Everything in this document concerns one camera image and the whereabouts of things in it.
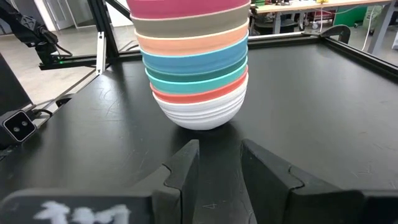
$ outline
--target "black table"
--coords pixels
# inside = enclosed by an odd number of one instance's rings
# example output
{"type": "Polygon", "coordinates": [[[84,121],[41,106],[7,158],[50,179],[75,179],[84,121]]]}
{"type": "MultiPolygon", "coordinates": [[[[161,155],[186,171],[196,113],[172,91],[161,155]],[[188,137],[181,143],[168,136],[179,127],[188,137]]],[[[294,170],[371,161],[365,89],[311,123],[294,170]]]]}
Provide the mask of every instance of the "black table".
{"type": "Polygon", "coordinates": [[[128,188],[191,139],[200,140],[197,224],[255,223],[244,138],[342,189],[398,187],[397,68],[331,39],[255,42],[246,99],[229,123],[178,127],[153,99],[142,62],[117,63],[0,162],[0,196],[128,188]]]}

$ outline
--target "teal bowl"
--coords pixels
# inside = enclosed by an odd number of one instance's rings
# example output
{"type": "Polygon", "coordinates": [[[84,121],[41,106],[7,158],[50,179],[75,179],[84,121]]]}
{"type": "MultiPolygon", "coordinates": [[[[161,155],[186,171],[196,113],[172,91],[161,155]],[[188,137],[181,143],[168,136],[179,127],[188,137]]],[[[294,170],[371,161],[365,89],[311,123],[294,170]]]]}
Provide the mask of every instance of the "teal bowl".
{"type": "Polygon", "coordinates": [[[248,53],[248,36],[223,49],[192,55],[157,55],[141,49],[146,67],[179,75],[197,74],[219,70],[235,64],[248,53]]]}
{"type": "Polygon", "coordinates": [[[215,90],[235,81],[248,69],[246,65],[247,61],[248,58],[246,57],[245,63],[226,75],[198,82],[170,82],[151,76],[147,69],[145,69],[145,72],[153,86],[163,93],[194,94],[215,90]]]}
{"type": "Polygon", "coordinates": [[[212,72],[178,75],[173,73],[160,72],[153,68],[147,67],[147,73],[156,79],[165,80],[168,82],[198,82],[203,80],[211,80],[213,78],[221,77],[225,74],[231,73],[240,68],[242,65],[247,64],[247,62],[248,61],[246,55],[243,55],[243,57],[238,62],[212,72]]]}

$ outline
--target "gray bowl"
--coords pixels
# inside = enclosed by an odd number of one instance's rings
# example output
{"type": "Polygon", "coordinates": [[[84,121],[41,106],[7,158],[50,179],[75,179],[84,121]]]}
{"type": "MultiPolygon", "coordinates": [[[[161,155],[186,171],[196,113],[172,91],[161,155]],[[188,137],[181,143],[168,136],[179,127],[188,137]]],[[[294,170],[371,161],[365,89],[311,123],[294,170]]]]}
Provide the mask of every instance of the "gray bowl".
{"type": "Polygon", "coordinates": [[[194,37],[234,29],[248,20],[250,1],[243,6],[199,16],[140,19],[131,16],[137,33],[148,37],[194,37]]]}

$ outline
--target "floor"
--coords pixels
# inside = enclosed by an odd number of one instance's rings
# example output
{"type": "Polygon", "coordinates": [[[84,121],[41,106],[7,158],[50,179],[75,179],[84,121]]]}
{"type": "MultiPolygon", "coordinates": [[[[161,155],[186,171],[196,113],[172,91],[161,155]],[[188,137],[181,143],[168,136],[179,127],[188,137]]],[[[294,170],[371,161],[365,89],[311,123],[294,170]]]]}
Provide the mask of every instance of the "floor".
{"type": "Polygon", "coordinates": [[[77,24],[78,27],[92,26],[92,25],[95,25],[94,19],[90,19],[88,21],[84,21],[84,22],[81,22],[81,23],[77,24]]]}
{"type": "MultiPolygon", "coordinates": [[[[349,44],[362,49],[366,29],[359,27],[351,31],[349,44]]],[[[391,47],[397,31],[397,26],[388,28],[379,55],[380,58],[395,65],[398,65],[398,50],[392,50],[391,47]]],[[[81,29],[69,28],[55,34],[58,36],[59,44],[74,55],[96,53],[97,30],[94,26],[81,29]]],[[[115,27],[114,36],[119,50],[126,50],[130,46],[137,44],[133,26],[115,27]]],[[[365,50],[368,48],[371,38],[369,36],[365,50]]],[[[40,59],[35,50],[27,48],[13,35],[0,36],[0,52],[7,60],[32,101],[36,104],[57,97],[93,71],[92,68],[88,67],[41,71],[38,68],[40,59]]],[[[74,88],[72,92],[77,91],[92,78],[94,78],[94,75],[89,76],[85,82],[74,88]]]]}

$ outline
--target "red bowl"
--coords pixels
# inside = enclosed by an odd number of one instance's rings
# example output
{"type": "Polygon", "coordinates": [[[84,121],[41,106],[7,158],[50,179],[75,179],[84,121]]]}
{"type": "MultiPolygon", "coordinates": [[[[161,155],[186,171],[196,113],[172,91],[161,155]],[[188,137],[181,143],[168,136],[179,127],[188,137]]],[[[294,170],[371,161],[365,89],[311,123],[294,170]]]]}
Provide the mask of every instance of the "red bowl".
{"type": "Polygon", "coordinates": [[[155,87],[152,84],[150,84],[150,88],[159,99],[166,101],[168,103],[198,103],[218,98],[220,96],[223,96],[225,94],[234,91],[235,89],[237,89],[237,87],[241,86],[242,83],[244,83],[246,76],[248,76],[248,67],[246,67],[244,73],[237,80],[231,82],[230,84],[227,84],[215,90],[210,90],[196,94],[180,95],[180,94],[163,93],[155,89],[155,87]]]}
{"type": "Polygon", "coordinates": [[[243,6],[248,0],[127,0],[132,16],[165,19],[196,16],[243,6]]]}

